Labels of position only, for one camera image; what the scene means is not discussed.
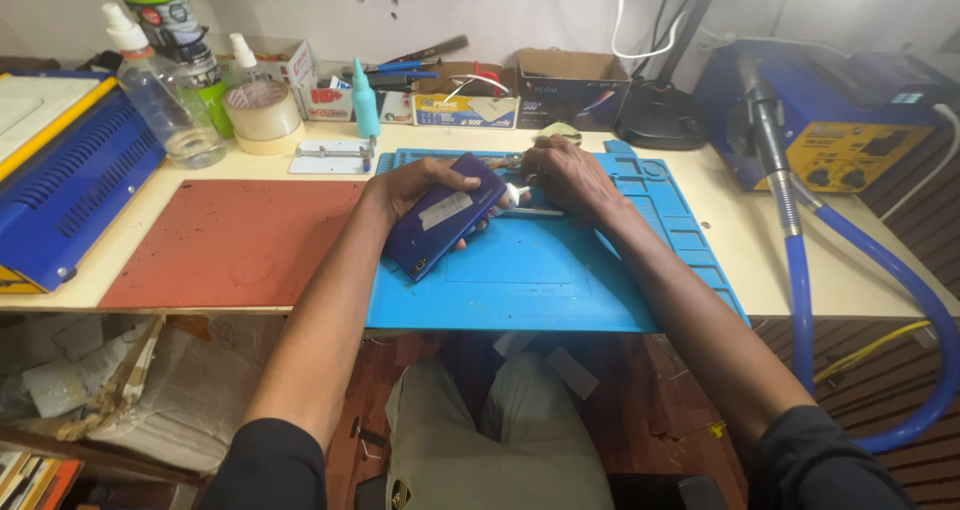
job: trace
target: wooden desk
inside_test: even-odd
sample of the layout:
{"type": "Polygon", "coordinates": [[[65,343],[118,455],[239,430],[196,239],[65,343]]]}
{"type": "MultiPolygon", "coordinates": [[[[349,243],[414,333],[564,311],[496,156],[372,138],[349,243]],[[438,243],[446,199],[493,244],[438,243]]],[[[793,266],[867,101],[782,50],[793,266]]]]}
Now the wooden desk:
{"type": "MultiPolygon", "coordinates": [[[[308,122],[307,138],[358,140],[352,123],[308,122]]],[[[397,148],[510,150],[529,148],[536,133],[528,130],[494,131],[384,125],[378,151],[397,148]]],[[[584,133],[584,149],[604,151],[609,133],[584,133]]],[[[784,239],[777,212],[768,194],[744,193],[726,165],[710,147],[695,151],[637,149],[644,158],[663,159],[683,195],[703,225],[717,260],[733,285],[744,311],[752,318],[789,317],[789,282],[784,239]]],[[[169,161],[136,193],[124,211],[102,234],[78,266],[78,275],[49,295],[2,295],[0,310],[95,311],[97,303],[139,245],[174,190],[186,179],[355,180],[355,175],[288,174],[292,152],[269,157],[244,153],[231,143],[222,162],[199,171],[176,168],[169,161]]],[[[935,281],[916,257],[887,229],[859,198],[824,197],[838,212],[887,246],[927,280],[954,316],[960,301],[935,281]]],[[[802,211],[807,258],[813,292],[813,314],[818,319],[911,319],[923,314],[910,295],[866,256],[802,211]]],[[[164,313],[275,313],[282,308],[158,309],[164,313]]]]}

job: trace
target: blue silicone repair mat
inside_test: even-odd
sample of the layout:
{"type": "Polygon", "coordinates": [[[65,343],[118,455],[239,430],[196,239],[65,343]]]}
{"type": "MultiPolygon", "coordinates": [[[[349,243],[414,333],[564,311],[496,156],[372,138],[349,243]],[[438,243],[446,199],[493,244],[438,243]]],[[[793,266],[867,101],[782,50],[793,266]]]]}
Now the blue silicone repair mat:
{"type": "MultiPolygon", "coordinates": [[[[680,189],[659,159],[639,159],[626,143],[596,154],[613,183],[654,231],[741,317],[743,310],[680,189]]],[[[462,151],[398,149],[380,156],[377,173],[422,157],[462,151]]],[[[474,151],[477,157],[506,152],[474,151]]],[[[504,177],[506,181],[515,178],[504,177]]],[[[534,205],[546,204],[534,189],[534,205]]],[[[501,216],[466,237],[419,283],[389,256],[380,259],[366,326],[486,330],[657,332],[640,290],[596,232],[569,219],[501,216]]]]}

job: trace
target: hand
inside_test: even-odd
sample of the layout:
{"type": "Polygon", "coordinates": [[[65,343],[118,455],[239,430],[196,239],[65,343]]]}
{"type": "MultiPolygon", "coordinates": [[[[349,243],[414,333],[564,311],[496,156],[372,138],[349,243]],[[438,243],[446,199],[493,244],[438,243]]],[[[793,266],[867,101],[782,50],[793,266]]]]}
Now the hand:
{"type": "Polygon", "coordinates": [[[633,207],[592,153],[560,135],[538,138],[523,154],[520,171],[524,176],[535,173],[534,182],[547,200],[594,226],[628,205],[633,207]]]}
{"type": "MultiPolygon", "coordinates": [[[[366,183],[364,197],[379,198],[380,203],[387,209],[390,226],[394,226],[418,200],[426,195],[435,182],[464,192],[480,187],[480,178],[470,178],[460,172],[451,171],[450,166],[455,162],[455,159],[437,161],[432,157],[425,157],[390,172],[378,174],[366,183]]],[[[510,206],[510,200],[500,197],[496,205],[507,208],[510,206]]],[[[476,230],[484,230],[487,226],[487,219],[480,220],[476,224],[476,230]]],[[[466,246],[467,242],[461,238],[454,248],[463,249],[466,246]]]]}

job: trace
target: red work mat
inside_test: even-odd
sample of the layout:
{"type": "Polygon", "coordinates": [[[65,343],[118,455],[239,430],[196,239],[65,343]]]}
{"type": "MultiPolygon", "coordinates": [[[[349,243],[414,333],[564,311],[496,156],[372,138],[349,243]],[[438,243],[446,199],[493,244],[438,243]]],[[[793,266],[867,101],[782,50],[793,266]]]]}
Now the red work mat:
{"type": "Polygon", "coordinates": [[[185,181],[98,307],[293,305],[363,187],[349,181],[185,181]]]}

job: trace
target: black lamp base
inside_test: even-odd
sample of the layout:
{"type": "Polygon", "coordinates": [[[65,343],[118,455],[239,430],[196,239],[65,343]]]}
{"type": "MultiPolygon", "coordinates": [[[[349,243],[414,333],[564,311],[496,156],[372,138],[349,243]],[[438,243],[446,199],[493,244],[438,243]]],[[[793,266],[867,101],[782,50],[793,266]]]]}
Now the black lamp base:
{"type": "Polygon", "coordinates": [[[659,91],[652,83],[630,87],[613,132],[633,146],[654,149],[696,149],[710,138],[700,105],[690,94],[673,88],[659,91]]]}

